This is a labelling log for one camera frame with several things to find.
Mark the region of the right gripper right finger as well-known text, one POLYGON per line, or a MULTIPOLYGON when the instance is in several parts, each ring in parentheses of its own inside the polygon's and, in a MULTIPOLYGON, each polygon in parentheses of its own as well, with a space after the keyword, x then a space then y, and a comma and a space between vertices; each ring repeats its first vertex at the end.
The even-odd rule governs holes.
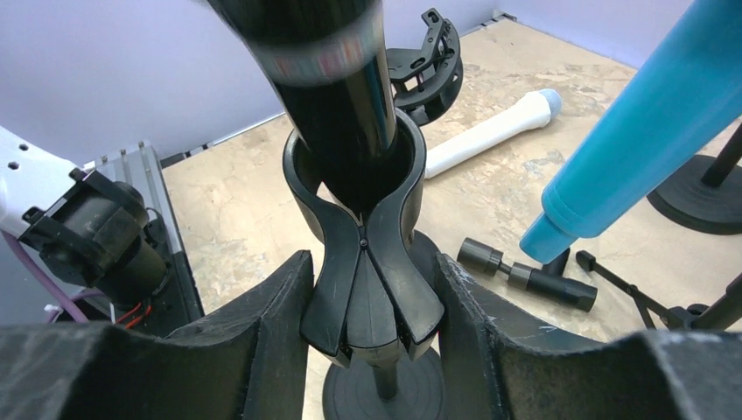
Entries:
POLYGON ((451 419, 738 419, 741 337, 649 330, 608 343, 480 286, 448 255, 435 289, 451 419))

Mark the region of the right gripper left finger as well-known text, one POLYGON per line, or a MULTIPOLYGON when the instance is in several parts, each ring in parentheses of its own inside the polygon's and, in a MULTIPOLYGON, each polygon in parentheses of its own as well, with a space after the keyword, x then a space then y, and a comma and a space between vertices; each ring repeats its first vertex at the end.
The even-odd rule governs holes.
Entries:
POLYGON ((312 256, 160 339, 106 323, 1 331, 4 419, 299 419, 312 256))

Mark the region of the clip stand round base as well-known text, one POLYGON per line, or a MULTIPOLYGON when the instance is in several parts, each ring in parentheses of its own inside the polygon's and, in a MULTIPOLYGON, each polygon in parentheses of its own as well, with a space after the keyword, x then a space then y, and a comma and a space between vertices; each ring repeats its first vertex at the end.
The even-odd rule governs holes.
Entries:
POLYGON ((437 248, 415 229, 425 141, 409 116, 395 116, 406 175, 363 221, 319 197, 319 168, 298 134, 283 150, 283 175, 325 248, 300 332, 331 362, 327 419, 446 416, 442 363, 431 345, 445 313, 432 286, 437 248))

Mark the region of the white microphone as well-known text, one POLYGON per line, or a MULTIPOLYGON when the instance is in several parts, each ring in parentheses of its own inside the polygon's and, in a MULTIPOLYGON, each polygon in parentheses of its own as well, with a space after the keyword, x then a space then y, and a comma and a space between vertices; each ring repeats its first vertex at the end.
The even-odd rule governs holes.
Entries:
POLYGON ((429 149, 425 177, 432 179, 525 131, 546 127, 562 106, 562 97, 554 89, 526 93, 499 114, 429 149))

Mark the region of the black shock mount cradle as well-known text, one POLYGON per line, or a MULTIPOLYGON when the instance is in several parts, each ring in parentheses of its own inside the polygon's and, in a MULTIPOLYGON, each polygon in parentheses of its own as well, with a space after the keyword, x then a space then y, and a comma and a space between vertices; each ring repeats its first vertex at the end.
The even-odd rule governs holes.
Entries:
POLYGON ((427 25, 418 49, 389 48, 388 72, 394 105, 417 125, 444 115, 463 84, 460 40, 452 22, 431 8, 421 15, 427 25))

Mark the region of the small black microphone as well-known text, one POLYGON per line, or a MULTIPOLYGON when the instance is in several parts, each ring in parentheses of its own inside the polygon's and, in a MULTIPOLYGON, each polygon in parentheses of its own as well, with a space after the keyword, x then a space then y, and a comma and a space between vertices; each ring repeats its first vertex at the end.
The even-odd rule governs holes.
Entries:
POLYGON ((396 186, 380 1, 212 1, 249 49, 330 192, 356 214, 396 186))

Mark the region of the blue microphone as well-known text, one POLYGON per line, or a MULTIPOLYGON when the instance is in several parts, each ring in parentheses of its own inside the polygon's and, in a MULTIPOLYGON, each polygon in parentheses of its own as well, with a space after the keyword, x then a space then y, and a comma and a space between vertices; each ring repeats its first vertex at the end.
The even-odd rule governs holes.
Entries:
POLYGON ((741 4, 695 1, 544 188, 541 263, 602 234, 741 113, 741 4))

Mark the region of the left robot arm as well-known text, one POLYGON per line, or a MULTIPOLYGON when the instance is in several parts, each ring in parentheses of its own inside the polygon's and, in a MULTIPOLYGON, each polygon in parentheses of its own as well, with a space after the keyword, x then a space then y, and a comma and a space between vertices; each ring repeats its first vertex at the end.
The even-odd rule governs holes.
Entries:
POLYGON ((1 230, 38 251, 58 279, 120 306, 157 295, 170 270, 164 245, 146 239, 149 224, 133 186, 1 130, 1 230))

